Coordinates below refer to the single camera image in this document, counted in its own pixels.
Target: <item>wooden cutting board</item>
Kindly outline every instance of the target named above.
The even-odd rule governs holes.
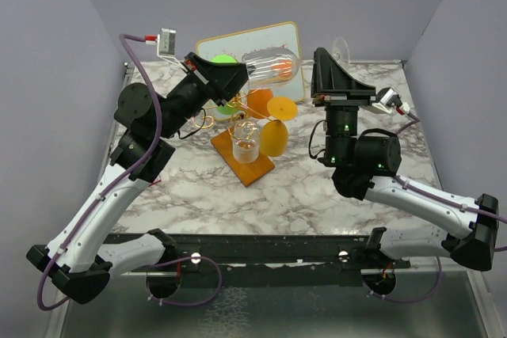
[[[246,187],[250,186],[275,168],[271,159],[269,159],[265,154],[259,154],[257,160],[250,164],[242,164],[241,162],[236,161],[232,155],[231,135],[227,130],[212,138],[212,145]]]

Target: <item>green object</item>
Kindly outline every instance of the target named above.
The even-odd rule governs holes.
[[[236,59],[231,55],[216,55],[212,58],[212,63],[236,63]],[[216,109],[222,115],[232,115],[238,111],[238,108],[231,106],[220,106]]]

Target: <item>white marble surface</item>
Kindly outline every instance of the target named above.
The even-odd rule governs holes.
[[[146,63],[156,90],[166,95],[181,80],[181,73],[166,63]],[[412,104],[400,64],[352,65],[355,78],[377,89],[392,86]],[[305,68],[307,84],[311,69]],[[136,72],[134,82],[142,78]],[[372,228],[414,228],[428,223],[381,204],[346,199],[330,179],[333,170],[307,155],[314,124],[323,108],[309,101],[298,106],[298,116],[287,122],[286,153],[274,158],[276,168],[245,188],[210,143],[225,128],[218,123],[192,138],[171,139],[176,153],[161,174],[162,182],[148,188],[128,208],[114,232],[143,233],[161,228],[170,233],[195,234],[369,234]],[[408,120],[395,113],[377,116],[360,111],[359,131],[381,127],[395,131]],[[193,126],[185,126],[190,131]],[[314,150],[324,143],[321,128]],[[426,184],[436,184],[431,159],[419,126],[400,136],[402,165],[399,172]]]

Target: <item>screw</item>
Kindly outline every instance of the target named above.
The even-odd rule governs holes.
[[[350,259],[349,253],[346,251],[340,251],[340,253],[338,253],[338,259],[342,263],[347,263]]]

